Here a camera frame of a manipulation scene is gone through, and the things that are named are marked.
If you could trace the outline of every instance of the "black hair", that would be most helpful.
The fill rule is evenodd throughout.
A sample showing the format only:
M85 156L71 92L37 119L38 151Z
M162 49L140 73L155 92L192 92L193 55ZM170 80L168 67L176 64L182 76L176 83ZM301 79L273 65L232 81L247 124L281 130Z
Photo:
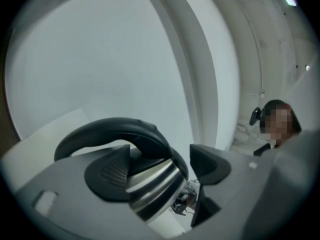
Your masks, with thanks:
M260 132L265 133L266 129L266 116L271 115L272 110L276 110L279 108L279 105L285 107L285 102L280 100L280 99L273 99L270 100L267 104L264 105L262 111L261 111L261 116L260 116ZM296 117L296 114L294 113L293 109L291 108L292 112L292 128L295 133L300 133L302 131L300 123Z

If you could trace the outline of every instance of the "metallic surface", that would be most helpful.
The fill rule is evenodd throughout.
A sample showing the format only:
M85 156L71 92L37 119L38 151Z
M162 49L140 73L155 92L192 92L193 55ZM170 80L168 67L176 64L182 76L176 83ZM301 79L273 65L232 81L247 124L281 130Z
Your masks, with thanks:
M171 159L127 178L130 207L150 223L178 197L187 183Z

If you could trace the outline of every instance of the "black handle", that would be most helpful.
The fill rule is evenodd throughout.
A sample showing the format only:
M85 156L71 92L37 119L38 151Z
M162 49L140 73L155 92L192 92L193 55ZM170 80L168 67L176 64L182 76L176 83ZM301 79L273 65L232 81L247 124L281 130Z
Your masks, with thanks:
M157 127L142 120L113 117L90 122L68 134L57 146L54 161L67 158L85 147L125 140L148 159L171 158L173 150Z

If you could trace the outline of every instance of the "kettle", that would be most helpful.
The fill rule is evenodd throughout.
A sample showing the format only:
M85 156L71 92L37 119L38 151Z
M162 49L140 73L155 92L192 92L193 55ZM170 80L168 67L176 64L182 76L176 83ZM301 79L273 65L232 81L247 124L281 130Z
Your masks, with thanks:
M84 147L116 140L136 148L127 144L71 156ZM137 230L140 220L132 218L135 214L142 222L153 221L173 204L188 175L185 161L155 125L114 117L88 123L67 135L55 150L54 163L16 198L29 214L40 214L68 232L99 239L106 235L103 231L110 235L115 230L101 223L120 218L124 223L126 218Z

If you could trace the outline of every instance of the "black cable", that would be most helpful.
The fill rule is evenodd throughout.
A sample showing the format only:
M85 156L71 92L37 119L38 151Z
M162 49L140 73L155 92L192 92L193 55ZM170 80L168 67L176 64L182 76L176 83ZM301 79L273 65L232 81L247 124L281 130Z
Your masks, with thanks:
M192 214L192 215L195 215L194 213L190 212L190 211L187 211L186 208L184 208L184 211L188 214Z

